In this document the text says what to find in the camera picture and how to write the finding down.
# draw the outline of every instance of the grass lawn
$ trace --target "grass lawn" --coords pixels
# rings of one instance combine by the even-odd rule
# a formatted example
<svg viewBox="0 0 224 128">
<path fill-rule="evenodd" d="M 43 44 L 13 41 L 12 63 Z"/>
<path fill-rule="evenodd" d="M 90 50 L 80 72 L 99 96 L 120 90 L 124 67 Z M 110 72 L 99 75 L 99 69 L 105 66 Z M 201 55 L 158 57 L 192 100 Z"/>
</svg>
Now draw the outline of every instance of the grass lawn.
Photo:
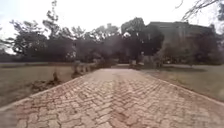
<svg viewBox="0 0 224 128">
<path fill-rule="evenodd" d="M 141 70 L 152 76 L 183 86 L 224 102 L 224 65 L 165 65 L 159 70 Z"/>
<path fill-rule="evenodd" d="M 71 66 L 2 66 L 0 64 L 0 106 L 22 99 L 32 94 L 27 84 L 35 81 L 49 81 L 53 79 L 56 69 L 62 82 L 71 80 Z"/>
</svg>

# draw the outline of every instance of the building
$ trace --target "building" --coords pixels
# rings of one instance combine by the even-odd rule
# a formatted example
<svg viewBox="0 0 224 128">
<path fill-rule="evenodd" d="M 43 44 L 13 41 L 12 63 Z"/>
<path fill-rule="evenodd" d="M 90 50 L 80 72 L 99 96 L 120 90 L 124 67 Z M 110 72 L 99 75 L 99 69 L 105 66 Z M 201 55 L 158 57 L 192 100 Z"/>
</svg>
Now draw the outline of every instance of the building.
<svg viewBox="0 0 224 128">
<path fill-rule="evenodd" d="M 212 28 L 191 25 L 188 22 L 151 22 L 164 34 L 165 43 L 184 43 L 189 38 L 212 32 Z"/>
</svg>

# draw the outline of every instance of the ground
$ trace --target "ground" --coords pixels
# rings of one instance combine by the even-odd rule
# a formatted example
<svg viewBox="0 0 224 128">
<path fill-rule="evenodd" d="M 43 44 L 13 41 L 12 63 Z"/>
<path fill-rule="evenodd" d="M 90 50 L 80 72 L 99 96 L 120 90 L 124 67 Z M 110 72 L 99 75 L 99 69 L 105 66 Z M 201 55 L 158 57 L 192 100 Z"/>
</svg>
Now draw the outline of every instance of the ground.
<svg viewBox="0 0 224 128">
<path fill-rule="evenodd" d="M 1 63 L 0 106 L 32 94 L 27 85 L 35 81 L 52 80 L 55 69 L 62 82 L 72 79 L 71 66 L 54 66 L 45 63 Z"/>
<path fill-rule="evenodd" d="M 0 109 L 1 128 L 223 128 L 223 103 L 132 69 L 100 69 Z"/>
<path fill-rule="evenodd" d="M 159 70 L 141 70 L 157 78 L 183 86 L 197 93 L 224 101 L 224 65 L 165 65 Z"/>
</svg>

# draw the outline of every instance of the brick pathway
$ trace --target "brick pathway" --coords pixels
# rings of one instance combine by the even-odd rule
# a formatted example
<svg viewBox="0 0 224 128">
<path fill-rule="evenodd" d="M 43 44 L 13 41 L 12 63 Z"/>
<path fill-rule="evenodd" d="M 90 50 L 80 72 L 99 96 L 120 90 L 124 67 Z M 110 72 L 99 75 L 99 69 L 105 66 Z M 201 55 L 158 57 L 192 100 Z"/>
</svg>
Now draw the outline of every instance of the brick pathway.
<svg viewBox="0 0 224 128">
<path fill-rule="evenodd" d="M 0 109 L 0 128 L 224 128 L 224 106 L 130 69 L 101 69 Z"/>
</svg>

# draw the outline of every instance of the overcast sky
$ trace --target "overcast sky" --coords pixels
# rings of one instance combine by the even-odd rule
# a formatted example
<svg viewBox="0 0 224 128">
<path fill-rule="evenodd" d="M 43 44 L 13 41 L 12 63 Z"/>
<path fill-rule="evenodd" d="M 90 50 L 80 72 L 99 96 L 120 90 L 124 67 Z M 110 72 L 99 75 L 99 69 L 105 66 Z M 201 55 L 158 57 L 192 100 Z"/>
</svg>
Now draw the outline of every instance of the overcast sky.
<svg viewBox="0 0 224 128">
<path fill-rule="evenodd" d="M 150 21 L 179 21 L 184 13 L 192 7 L 196 0 L 184 0 L 179 9 L 175 9 L 181 0 L 58 0 L 56 12 L 61 26 L 81 26 L 92 30 L 100 25 L 112 23 L 120 26 L 122 23 L 142 17 L 145 24 Z M 42 23 L 46 12 L 51 9 L 52 0 L 0 0 L 1 37 L 14 33 L 8 22 L 36 20 Z M 203 10 L 190 23 L 208 26 L 216 23 L 215 5 Z"/>
</svg>

